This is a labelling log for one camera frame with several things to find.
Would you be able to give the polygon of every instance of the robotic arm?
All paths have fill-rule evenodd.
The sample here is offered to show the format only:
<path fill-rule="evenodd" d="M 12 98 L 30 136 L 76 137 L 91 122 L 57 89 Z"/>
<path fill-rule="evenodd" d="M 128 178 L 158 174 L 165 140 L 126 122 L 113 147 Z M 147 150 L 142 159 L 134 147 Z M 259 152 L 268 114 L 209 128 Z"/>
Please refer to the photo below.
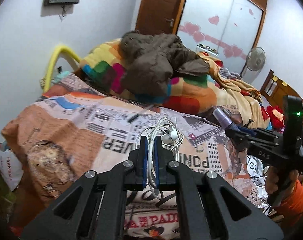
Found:
<path fill-rule="evenodd" d="M 282 135 L 264 129 L 226 128 L 238 149 L 281 171 L 279 190 L 269 197 L 278 203 L 288 187 L 288 173 L 303 170 L 302 105 L 286 101 L 286 129 Z M 24 240 L 120 240 L 123 237 L 127 190 L 146 187 L 148 141 L 111 171 L 87 171 L 41 212 L 22 233 Z M 183 240 L 281 240 L 282 230 L 216 172 L 200 174 L 174 159 L 158 136 L 153 156 L 159 190 L 175 190 Z"/>

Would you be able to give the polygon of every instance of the brown jacket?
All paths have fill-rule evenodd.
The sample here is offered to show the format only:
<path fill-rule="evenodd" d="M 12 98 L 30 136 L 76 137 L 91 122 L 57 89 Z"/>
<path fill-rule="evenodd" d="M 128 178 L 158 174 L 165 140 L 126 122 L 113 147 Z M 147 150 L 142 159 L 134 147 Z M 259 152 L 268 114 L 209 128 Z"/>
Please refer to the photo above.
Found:
<path fill-rule="evenodd" d="M 121 83 L 133 94 L 168 96 L 171 78 L 202 76 L 210 69 L 174 34 L 152 36 L 129 32 L 123 36 L 120 49 L 127 60 L 127 73 Z"/>

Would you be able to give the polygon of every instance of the red plush toy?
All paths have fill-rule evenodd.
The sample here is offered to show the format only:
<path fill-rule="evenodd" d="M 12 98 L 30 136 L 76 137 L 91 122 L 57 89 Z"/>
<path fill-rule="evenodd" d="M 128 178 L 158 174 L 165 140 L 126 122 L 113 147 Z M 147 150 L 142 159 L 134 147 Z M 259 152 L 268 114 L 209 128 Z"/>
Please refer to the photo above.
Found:
<path fill-rule="evenodd" d="M 280 130 L 284 127 L 284 115 L 279 106 L 268 106 L 266 109 L 269 114 L 271 125 L 274 129 Z"/>

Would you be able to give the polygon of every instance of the door handle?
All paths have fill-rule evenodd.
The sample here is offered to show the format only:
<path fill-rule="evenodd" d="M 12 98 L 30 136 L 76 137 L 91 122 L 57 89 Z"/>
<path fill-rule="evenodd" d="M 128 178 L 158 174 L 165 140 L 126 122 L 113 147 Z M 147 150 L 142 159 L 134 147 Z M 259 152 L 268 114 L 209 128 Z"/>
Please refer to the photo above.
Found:
<path fill-rule="evenodd" d="M 166 22 L 169 22 L 170 23 L 170 27 L 173 27 L 173 21 L 174 19 L 166 19 Z"/>

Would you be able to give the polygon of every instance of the metal bolt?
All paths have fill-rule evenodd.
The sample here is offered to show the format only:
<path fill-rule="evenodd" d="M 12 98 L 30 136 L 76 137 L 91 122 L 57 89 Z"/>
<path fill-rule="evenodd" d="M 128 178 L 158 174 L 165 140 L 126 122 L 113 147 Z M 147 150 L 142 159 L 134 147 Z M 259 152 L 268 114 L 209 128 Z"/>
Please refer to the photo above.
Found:
<path fill-rule="evenodd" d="M 131 166 L 133 166 L 133 162 L 130 161 L 130 160 L 124 161 L 123 164 L 124 164 L 125 167 L 131 167 Z"/>
<path fill-rule="evenodd" d="M 86 178 L 89 178 L 89 179 L 95 177 L 95 175 L 96 174 L 94 171 L 87 171 L 85 174 Z"/>
<path fill-rule="evenodd" d="M 176 168 L 176 167 L 179 166 L 179 162 L 178 161 L 170 161 L 169 166 L 172 167 L 172 168 Z"/>
<path fill-rule="evenodd" d="M 214 171 L 208 171 L 207 172 L 207 177 L 210 179 L 216 179 L 217 178 L 217 173 Z"/>

